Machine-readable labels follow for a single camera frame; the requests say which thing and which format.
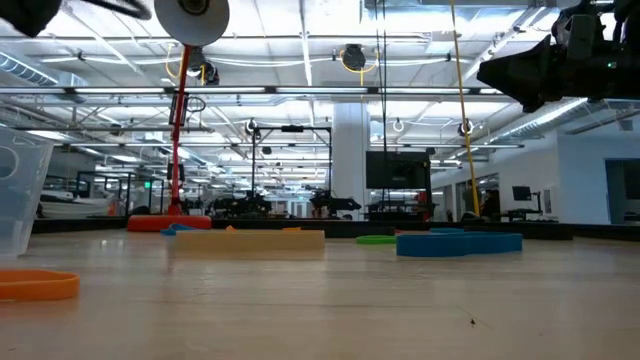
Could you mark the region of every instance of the wooden table surface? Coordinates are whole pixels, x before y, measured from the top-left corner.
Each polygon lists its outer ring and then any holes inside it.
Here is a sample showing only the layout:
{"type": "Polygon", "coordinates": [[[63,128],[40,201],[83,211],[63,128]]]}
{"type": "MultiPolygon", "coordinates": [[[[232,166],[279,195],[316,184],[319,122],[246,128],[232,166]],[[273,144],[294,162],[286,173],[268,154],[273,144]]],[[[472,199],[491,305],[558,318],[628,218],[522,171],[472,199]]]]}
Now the wooden table surface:
{"type": "Polygon", "coordinates": [[[639,243],[183,258],[155,234],[100,231],[34,236],[0,266],[81,276],[78,299],[0,303],[2,360],[640,358],[639,243]]]}

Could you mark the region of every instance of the clear plastic container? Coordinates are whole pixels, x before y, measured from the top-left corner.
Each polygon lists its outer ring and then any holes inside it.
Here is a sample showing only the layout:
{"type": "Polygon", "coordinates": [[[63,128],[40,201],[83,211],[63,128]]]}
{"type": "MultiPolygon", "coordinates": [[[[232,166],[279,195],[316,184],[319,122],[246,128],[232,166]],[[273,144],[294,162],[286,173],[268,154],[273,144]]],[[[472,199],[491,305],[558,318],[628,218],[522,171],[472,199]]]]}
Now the clear plastic container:
{"type": "Polygon", "coordinates": [[[27,251],[53,143],[0,127],[0,257],[27,251]]]}

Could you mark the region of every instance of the orange ring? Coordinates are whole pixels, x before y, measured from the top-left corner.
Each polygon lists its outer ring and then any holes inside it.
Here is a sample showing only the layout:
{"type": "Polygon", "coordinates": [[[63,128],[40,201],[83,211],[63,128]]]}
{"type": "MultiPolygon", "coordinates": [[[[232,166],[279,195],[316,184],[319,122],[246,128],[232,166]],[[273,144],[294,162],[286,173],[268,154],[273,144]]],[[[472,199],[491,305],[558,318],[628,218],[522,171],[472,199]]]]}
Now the orange ring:
{"type": "Polygon", "coordinates": [[[0,300],[39,301],[76,297],[76,274],[40,269],[0,270],[0,300]]]}

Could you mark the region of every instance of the ceiling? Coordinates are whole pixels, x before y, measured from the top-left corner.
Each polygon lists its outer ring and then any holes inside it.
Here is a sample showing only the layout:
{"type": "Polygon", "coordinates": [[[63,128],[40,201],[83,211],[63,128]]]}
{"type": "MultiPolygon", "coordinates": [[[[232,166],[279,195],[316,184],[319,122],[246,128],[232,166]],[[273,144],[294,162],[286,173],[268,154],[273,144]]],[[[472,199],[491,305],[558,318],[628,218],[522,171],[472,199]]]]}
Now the ceiling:
{"type": "MultiPolygon", "coordinates": [[[[424,6],[418,5],[420,1],[416,0],[387,0],[385,21],[381,15],[382,1],[378,1],[378,21],[373,3],[374,0],[229,0],[231,19],[227,31],[223,38],[206,46],[204,53],[217,67],[222,87],[457,86],[448,1],[433,1],[429,3],[435,5],[424,6]],[[306,39],[301,36],[303,28],[306,39]],[[359,74],[345,70],[340,61],[340,51],[346,44],[360,44],[368,58],[371,71],[362,79],[359,74]],[[376,53],[384,49],[385,44],[387,66],[378,66],[376,53]],[[448,61],[448,55],[453,55],[453,61],[448,61]]],[[[475,77],[479,61],[530,49],[548,34],[558,14],[557,8],[529,8],[528,0],[456,3],[459,5],[456,7],[456,29],[465,88],[485,87],[475,77]],[[520,26],[520,31],[513,31],[516,25],[520,26]]],[[[147,4],[153,7],[152,1],[147,4]]],[[[51,76],[59,76],[61,72],[74,74],[81,79],[80,84],[92,87],[166,87],[178,82],[172,74],[178,72],[182,47],[169,37],[155,16],[149,21],[138,21],[79,0],[68,1],[67,5],[67,10],[60,11],[35,39],[25,38],[11,25],[1,23],[0,53],[10,54],[51,76]]],[[[4,71],[0,71],[0,85],[34,86],[4,71]]],[[[188,85],[200,86],[195,78],[189,78],[188,85]]],[[[380,96],[229,94],[201,97],[207,107],[193,114],[188,123],[191,129],[199,129],[196,130],[199,132],[183,134],[182,141],[219,147],[184,147],[184,154],[189,154],[185,161],[192,166],[194,177],[206,179],[218,175],[220,170],[210,170],[217,166],[226,166],[223,169],[230,178],[233,178],[230,174],[247,169],[250,172],[247,159],[251,149],[229,146],[249,140],[244,127],[250,119],[260,126],[330,127],[333,104],[362,101],[367,103],[372,124],[378,124],[374,125],[372,135],[383,135],[378,130],[383,119],[380,96]],[[198,164],[204,164],[207,170],[196,172],[198,164]]],[[[0,100],[10,105],[2,110],[1,122],[8,126],[38,128],[61,128],[71,124],[87,128],[114,124],[166,127],[171,101],[162,94],[88,95],[83,104],[68,98],[29,94],[5,95],[0,100]]],[[[461,106],[455,92],[446,96],[390,96],[386,108],[386,139],[390,144],[457,144],[461,141],[457,134],[461,106]],[[397,122],[403,124],[399,131],[398,127],[393,128],[397,122]]],[[[504,96],[468,96],[465,110],[466,116],[476,125],[473,137],[478,141],[500,132],[523,115],[521,107],[504,96]]],[[[118,136],[89,130],[52,132],[54,140],[62,142],[170,141],[166,131],[125,132],[118,136]]],[[[271,171],[265,167],[265,173],[261,175],[264,180],[272,181],[277,177],[279,182],[301,178],[319,184],[326,181],[328,149],[318,139],[318,134],[276,131],[264,141],[265,144],[313,143],[312,147],[306,148],[274,147],[270,155],[258,152],[264,166],[276,166],[276,160],[268,162],[264,160],[267,158],[300,160],[291,162],[295,171],[289,177],[278,175],[277,169],[271,171]]],[[[378,137],[372,141],[381,142],[378,137]]],[[[99,153],[96,160],[102,163],[104,155],[116,154],[131,156],[147,164],[166,162],[162,151],[152,147],[91,149],[92,154],[99,153]]],[[[442,150],[438,156],[449,158],[451,152],[450,149],[442,150]]],[[[478,151],[480,158],[489,153],[478,151]]],[[[107,163],[138,164],[116,158],[108,158],[107,163]]]]}

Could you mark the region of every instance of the orange flat object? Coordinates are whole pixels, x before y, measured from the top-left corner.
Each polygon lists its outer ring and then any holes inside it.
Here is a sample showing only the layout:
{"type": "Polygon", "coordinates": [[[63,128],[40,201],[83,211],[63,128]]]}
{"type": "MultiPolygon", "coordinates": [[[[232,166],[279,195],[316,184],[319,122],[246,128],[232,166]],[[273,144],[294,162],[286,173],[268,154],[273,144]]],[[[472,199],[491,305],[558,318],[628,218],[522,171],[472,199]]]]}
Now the orange flat object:
{"type": "Polygon", "coordinates": [[[188,215],[134,215],[129,218],[127,231],[159,232],[168,229],[172,224],[180,224],[200,230],[211,229],[211,218],[208,216],[188,215]]]}
{"type": "Polygon", "coordinates": [[[40,270],[0,270],[0,301],[61,300],[78,296],[76,274],[40,270]]]}

